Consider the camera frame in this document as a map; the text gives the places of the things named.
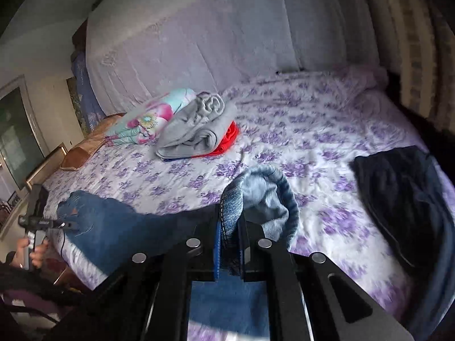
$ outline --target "red cloth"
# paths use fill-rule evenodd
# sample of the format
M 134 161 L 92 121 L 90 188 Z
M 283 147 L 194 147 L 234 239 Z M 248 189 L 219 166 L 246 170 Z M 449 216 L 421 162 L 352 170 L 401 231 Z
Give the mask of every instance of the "red cloth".
M 235 139 L 237 138 L 239 129 L 235 122 L 232 122 L 231 125 L 229 126 L 226 134 L 224 135 L 223 139 L 221 140 L 221 143 L 218 145 L 218 147 L 213 150 L 211 153 L 207 153 L 205 155 L 198 155 L 198 156 L 192 156 L 192 158 L 201 158 L 203 156 L 215 156 L 215 155 L 221 155 L 225 153 L 235 142 Z

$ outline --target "round metal bolt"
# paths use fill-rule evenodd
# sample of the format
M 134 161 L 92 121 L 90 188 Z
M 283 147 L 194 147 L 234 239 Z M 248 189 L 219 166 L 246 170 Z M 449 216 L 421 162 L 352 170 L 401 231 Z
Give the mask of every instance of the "round metal bolt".
M 315 252 L 311 255 L 311 259 L 318 264 L 322 264 L 325 262 L 325 255 L 322 252 Z
M 147 255 L 145 255 L 143 252 L 136 252 L 136 254 L 133 255 L 133 262 L 139 264 L 143 263 L 147 259 Z
M 262 247 L 263 249 L 268 249 L 269 247 L 272 247 L 272 241 L 270 241 L 267 238 L 261 238 L 258 241 L 259 247 Z
M 187 240 L 187 246 L 192 247 L 192 248 L 197 248 L 201 245 L 201 241 L 199 241 L 197 238 L 190 238 Z

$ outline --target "wooden furniture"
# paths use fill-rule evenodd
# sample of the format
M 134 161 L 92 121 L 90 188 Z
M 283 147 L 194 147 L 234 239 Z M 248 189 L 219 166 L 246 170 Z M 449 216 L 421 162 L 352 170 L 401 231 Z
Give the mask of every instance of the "wooden furniture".
M 66 154 L 67 149 L 65 148 L 65 145 L 61 143 L 46 156 L 43 162 L 38 165 L 33 172 L 29 174 L 26 179 L 27 188 L 31 190 L 33 184 L 41 184 L 46 181 L 58 170 Z

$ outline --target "beige wall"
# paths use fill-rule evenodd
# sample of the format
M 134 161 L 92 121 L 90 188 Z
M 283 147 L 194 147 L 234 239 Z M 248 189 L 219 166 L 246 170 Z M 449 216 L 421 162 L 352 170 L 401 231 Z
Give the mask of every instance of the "beige wall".
M 49 150 L 83 139 L 66 79 L 73 76 L 71 36 L 82 19 L 50 24 L 0 45 L 0 87 L 24 75 L 36 121 Z

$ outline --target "purple patterned fabric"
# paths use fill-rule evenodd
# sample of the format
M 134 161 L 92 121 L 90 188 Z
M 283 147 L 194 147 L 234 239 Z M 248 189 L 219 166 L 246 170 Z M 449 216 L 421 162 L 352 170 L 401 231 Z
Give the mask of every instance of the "purple patterned fabric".
M 358 155 L 425 145 L 374 86 L 371 74 L 362 71 L 344 76 L 301 72 L 235 85 L 222 95 L 236 102 L 240 134 L 225 154 L 163 163 L 153 145 L 103 147 L 81 170 L 57 171 L 46 181 L 45 215 L 55 218 L 57 204 L 75 190 L 127 202 L 140 213 L 195 209 L 218 201 L 247 167 L 272 163 L 285 173 L 300 207 L 292 251 L 324 252 L 399 318 L 412 282 L 366 214 L 349 163 Z M 454 188 L 442 172 L 440 177 L 453 209 Z M 53 239 L 60 249 L 62 237 Z M 68 240 L 63 256 L 90 288 L 104 279 Z M 235 335 L 229 332 L 194 323 L 189 327 L 188 340 L 231 339 Z

